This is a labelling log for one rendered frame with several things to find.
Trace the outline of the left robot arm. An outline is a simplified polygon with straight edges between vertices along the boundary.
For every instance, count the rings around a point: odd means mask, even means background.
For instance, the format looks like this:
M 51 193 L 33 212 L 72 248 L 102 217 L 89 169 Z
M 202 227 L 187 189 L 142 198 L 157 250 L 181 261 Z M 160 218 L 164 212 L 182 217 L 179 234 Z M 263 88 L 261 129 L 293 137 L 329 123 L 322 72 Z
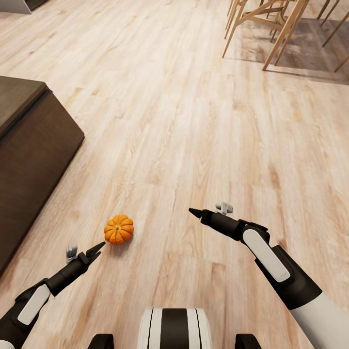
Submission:
M 34 327 L 41 308 L 50 294 L 56 297 L 62 290 L 84 274 L 101 254 L 103 241 L 76 255 L 78 244 L 66 246 L 66 266 L 51 278 L 44 278 L 36 285 L 22 292 L 14 306 L 0 319 L 0 349 L 21 349 Z

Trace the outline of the robot trunk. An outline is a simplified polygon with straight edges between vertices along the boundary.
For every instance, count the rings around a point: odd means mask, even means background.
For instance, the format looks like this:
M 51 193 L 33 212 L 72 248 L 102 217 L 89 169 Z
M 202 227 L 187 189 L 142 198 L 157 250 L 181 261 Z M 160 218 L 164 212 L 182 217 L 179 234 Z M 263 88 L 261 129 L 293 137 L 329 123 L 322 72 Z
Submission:
M 137 349 L 212 349 L 204 309 L 147 308 L 140 323 Z

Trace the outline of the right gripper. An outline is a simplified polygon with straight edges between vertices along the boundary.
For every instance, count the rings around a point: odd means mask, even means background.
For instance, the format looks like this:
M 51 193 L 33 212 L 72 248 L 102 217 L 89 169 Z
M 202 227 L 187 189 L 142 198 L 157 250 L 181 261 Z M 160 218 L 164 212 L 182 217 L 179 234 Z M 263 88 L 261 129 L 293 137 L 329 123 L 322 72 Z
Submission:
M 221 213 L 215 213 L 212 211 L 209 211 L 207 209 L 204 210 L 198 210 L 198 209 L 192 209 L 189 208 L 189 212 L 191 212 L 195 217 L 201 219 L 201 223 L 210 226 L 214 230 L 224 234 L 224 226 L 227 220 L 230 219 L 230 217 L 225 216 Z

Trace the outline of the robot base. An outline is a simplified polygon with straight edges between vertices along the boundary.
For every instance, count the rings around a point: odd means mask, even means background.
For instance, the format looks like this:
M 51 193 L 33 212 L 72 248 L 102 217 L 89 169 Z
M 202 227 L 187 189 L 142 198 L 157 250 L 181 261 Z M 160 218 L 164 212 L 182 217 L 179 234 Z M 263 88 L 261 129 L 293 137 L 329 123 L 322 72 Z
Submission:
M 114 349 L 113 335 L 96 334 L 88 349 Z M 235 349 L 261 349 L 261 347 L 253 334 L 237 334 Z

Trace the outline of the pumpkin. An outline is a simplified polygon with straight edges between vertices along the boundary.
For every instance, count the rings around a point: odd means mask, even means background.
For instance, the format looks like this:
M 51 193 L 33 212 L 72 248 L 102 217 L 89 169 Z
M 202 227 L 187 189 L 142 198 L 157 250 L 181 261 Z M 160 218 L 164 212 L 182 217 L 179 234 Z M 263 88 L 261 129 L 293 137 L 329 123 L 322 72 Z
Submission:
M 111 245 L 123 245 L 133 233 L 133 220 L 126 215 L 116 215 L 104 228 L 105 240 Z

